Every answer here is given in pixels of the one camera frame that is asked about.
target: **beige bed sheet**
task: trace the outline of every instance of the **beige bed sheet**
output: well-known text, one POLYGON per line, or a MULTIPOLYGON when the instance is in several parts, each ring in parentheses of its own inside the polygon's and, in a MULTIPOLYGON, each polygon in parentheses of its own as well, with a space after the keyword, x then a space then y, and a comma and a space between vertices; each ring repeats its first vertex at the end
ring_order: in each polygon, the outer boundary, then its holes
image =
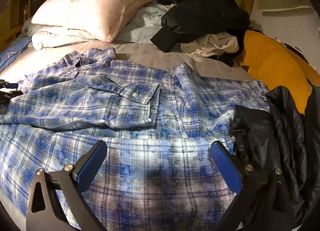
POLYGON ((114 47, 116 49, 117 59, 129 60, 171 73, 175 66, 182 62, 186 62, 201 76, 243 81, 253 80, 239 64, 235 64, 235 66, 238 67, 231 68, 222 62, 202 57, 194 57, 191 54, 176 52, 164 53, 154 45, 124 42, 106 43, 101 41, 90 41, 57 48, 45 48, 41 51, 35 51, 33 48, 28 48, 0 74, 0 78, 15 83, 23 75, 35 73, 47 65, 58 61, 72 51, 84 53, 91 48, 105 49, 108 47, 114 47))

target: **plaid shirt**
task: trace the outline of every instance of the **plaid shirt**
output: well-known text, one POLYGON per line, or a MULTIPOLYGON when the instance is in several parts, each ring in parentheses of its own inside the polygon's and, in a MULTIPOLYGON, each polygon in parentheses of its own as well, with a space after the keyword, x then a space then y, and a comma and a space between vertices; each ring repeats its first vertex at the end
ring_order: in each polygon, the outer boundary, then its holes
MULTIPOLYGON (((108 154, 83 194, 107 230, 209 230, 235 194, 209 147, 228 135, 235 105, 269 111, 260 81, 175 74, 116 60, 113 48, 73 52, 19 82, 0 116, 0 187, 26 214, 33 174, 74 164, 97 140, 108 154)), ((66 216, 77 227, 64 197, 66 216)))

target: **silver screw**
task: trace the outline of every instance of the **silver screw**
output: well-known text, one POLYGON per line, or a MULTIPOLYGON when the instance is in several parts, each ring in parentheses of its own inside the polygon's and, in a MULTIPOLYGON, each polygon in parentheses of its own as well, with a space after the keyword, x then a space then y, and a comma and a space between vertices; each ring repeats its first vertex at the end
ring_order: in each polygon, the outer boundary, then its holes
POLYGON ((40 175, 42 172, 43 172, 43 169, 42 169, 42 168, 41 168, 41 169, 38 169, 37 175, 40 175))
POLYGON ((64 170, 65 171, 70 171, 70 170, 73 170, 73 165, 72 164, 67 164, 64 166, 64 170))
POLYGON ((247 171, 253 171, 253 166, 251 165, 251 164, 247 164, 247 165, 245 165, 245 170, 247 170, 247 171))
POLYGON ((280 175, 282 173, 282 170, 280 168, 275 169, 276 174, 280 175))

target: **pink pillow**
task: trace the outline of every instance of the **pink pillow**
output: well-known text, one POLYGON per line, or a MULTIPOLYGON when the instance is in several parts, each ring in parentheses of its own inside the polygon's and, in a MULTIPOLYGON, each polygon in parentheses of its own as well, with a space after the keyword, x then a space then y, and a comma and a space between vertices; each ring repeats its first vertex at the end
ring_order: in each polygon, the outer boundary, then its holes
POLYGON ((112 42, 137 11, 151 0, 47 0, 33 24, 85 30, 112 42))

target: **blue gripper pad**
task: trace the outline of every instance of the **blue gripper pad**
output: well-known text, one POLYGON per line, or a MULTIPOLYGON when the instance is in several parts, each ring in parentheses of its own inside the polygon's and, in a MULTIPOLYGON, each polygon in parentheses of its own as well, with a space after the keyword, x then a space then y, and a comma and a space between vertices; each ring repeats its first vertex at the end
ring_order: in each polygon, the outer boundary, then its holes
POLYGON ((104 141, 97 141, 90 151, 77 161, 73 171, 73 179, 78 184, 77 189, 79 192, 88 190, 107 156, 107 150, 107 144, 104 141))
POLYGON ((221 142, 215 141, 211 144, 211 157, 227 183, 228 188, 239 194, 242 189, 242 176, 229 155, 234 156, 228 152, 221 142))

